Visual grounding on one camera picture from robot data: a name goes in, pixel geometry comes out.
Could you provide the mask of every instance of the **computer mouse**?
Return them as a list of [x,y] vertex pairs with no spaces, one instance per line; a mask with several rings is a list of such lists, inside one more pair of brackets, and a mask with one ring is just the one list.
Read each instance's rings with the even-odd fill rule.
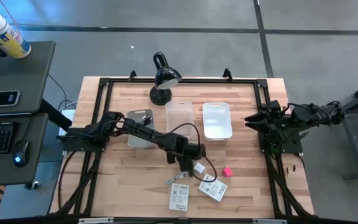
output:
[[29,141],[22,139],[13,145],[12,148],[13,163],[17,167],[25,166],[30,159]]

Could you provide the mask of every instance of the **cardboard tag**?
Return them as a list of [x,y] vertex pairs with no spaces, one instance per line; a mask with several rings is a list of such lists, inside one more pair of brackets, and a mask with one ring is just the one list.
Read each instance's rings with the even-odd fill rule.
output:
[[[209,174],[205,174],[203,180],[213,180],[214,177],[212,177]],[[227,185],[218,181],[217,179],[212,183],[202,182],[200,184],[200,187],[198,187],[198,190],[206,193],[211,198],[217,200],[220,202],[223,198],[224,193],[226,192]]]
[[186,184],[172,184],[169,209],[187,211],[190,186]]

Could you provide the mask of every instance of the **concrete floor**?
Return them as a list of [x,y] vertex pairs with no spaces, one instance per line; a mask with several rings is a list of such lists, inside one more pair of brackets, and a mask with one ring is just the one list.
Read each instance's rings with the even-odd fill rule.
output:
[[[252,0],[4,0],[19,24],[93,27],[176,27],[257,29]],[[260,0],[266,29],[358,30],[358,0]],[[0,5],[0,13],[7,17]],[[164,32],[22,31],[29,41],[57,43],[50,74],[77,100],[85,75],[153,75],[151,60],[163,52],[185,76],[267,77],[259,34]],[[343,103],[358,90],[358,35],[267,35],[274,77],[284,78],[294,103]],[[50,80],[44,97],[57,106],[63,95]],[[46,214],[62,156],[49,124],[37,180],[28,192],[9,186],[1,218]],[[317,215],[358,221],[357,171],[343,127],[310,130],[302,141],[306,175]],[[26,204],[19,212],[16,204]]]

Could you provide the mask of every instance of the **pink cube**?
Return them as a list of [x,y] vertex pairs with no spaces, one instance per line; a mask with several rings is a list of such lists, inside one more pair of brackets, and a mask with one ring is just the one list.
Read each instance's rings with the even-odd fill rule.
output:
[[225,177],[233,176],[233,172],[231,172],[230,168],[228,168],[228,167],[225,167],[223,169],[222,173],[223,173],[223,176],[225,176]]

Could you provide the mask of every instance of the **white bottle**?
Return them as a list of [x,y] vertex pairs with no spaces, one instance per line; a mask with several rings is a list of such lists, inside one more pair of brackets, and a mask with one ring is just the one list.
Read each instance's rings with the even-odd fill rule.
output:
[[14,58],[24,58],[31,52],[30,44],[0,15],[0,46]]

